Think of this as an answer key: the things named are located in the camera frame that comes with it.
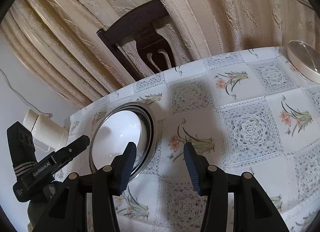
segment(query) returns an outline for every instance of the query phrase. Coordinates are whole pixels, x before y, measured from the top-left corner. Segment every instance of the tablecloth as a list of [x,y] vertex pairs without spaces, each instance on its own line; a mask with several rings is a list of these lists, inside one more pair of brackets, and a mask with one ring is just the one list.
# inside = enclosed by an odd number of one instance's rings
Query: tablecloth
[[[283,47],[221,54],[152,75],[70,117],[69,141],[92,138],[100,121],[127,102],[148,105],[158,121],[156,152],[115,197],[121,231],[199,231],[206,198],[192,189],[183,159],[197,153],[225,172],[250,171],[290,232],[306,229],[320,208],[320,85],[303,77]],[[57,173],[90,173],[87,149]],[[93,231],[88,196],[88,228]],[[233,227],[229,193],[228,229]]]

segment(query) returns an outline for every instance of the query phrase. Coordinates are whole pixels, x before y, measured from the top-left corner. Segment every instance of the orange flower print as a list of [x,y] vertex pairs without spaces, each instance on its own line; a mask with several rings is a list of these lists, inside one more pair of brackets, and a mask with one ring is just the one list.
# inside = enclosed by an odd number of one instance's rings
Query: orange flower print
[[122,204],[124,197],[121,196],[115,196],[116,197],[116,203],[119,204],[119,206]]
[[181,145],[181,141],[178,135],[175,134],[170,138],[170,141],[169,141],[170,150],[174,150],[174,152],[176,152],[180,147],[180,145]]
[[287,112],[282,110],[279,117],[281,118],[281,121],[284,122],[285,125],[291,126],[291,119],[290,119],[290,116],[287,114]]
[[223,79],[218,79],[216,86],[218,89],[225,89],[226,88],[226,82]]
[[131,207],[131,206],[128,206],[128,207],[127,207],[127,213],[130,214],[131,212],[132,212],[132,207]]
[[290,69],[292,70],[292,71],[295,71],[295,72],[297,72],[298,70],[297,70],[297,68],[296,67],[294,67],[293,65],[291,65],[290,66]]

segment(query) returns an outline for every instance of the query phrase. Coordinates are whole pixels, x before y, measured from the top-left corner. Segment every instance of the white wall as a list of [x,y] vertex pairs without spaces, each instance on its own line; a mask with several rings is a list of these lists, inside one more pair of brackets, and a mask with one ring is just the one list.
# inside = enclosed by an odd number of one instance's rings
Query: white wall
[[[33,76],[18,61],[2,33],[0,33],[0,68],[15,90],[40,111],[52,113],[52,120],[59,125],[63,126],[63,120],[75,112],[62,97],[50,90],[40,78]],[[6,132],[16,121],[23,122],[28,109],[29,107],[6,85],[0,74],[0,205],[18,232],[27,231],[28,203],[18,202],[12,191],[16,177]],[[37,158],[41,153],[36,150]]]

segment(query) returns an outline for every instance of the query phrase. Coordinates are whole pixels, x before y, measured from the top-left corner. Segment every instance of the stainless steel bowl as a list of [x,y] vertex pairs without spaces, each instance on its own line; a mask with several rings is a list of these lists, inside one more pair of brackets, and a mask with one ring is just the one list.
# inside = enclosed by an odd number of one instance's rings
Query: stainless steel bowl
[[93,163],[92,146],[99,128],[111,115],[123,110],[129,110],[137,114],[140,120],[145,124],[146,130],[147,130],[146,149],[141,159],[137,160],[133,166],[132,173],[129,179],[129,182],[130,182],[133,179],[135,179],[143,171],[143,169],[148,165],[148,163],[150,162],[156,150],[156,141],[157,141],[157,133],[158,133],[157,122],[152,113],[152,110],[141,102],[129,102],[129,103],[123,104],[115,108],[109,114],[106,115],[106,117],[103,119],[103,121],[100,123],[100,125],[94,132],[94,135],[91,139],[90,147],[89,147],[89,165],[92,173],[97,171],[97,168],[94,166],[94,163]]

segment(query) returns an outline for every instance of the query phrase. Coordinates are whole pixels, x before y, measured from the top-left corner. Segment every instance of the white cable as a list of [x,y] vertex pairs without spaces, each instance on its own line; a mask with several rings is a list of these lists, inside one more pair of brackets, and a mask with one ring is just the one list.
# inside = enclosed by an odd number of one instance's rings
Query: white cable
[[4,71],[2,69],[0,69],[0,72],[6,82],[6,84],[8,85],[8,87],[18,96],[19,99],[21,99],[21,101],[23,103],[25,103],[27,106],[31,107],[31,109],[33,111],[35,111],[36,113],[43,114],[48,118],[52,118],[52,114],[51,113],[43,113],[42,111],[40,111],[39,109],[37,109],[34,105],[32,105],[30,102],[28,102],[19,92],[17,92],[10,84],[9,79],[7,77],[7,75],[4,73]]

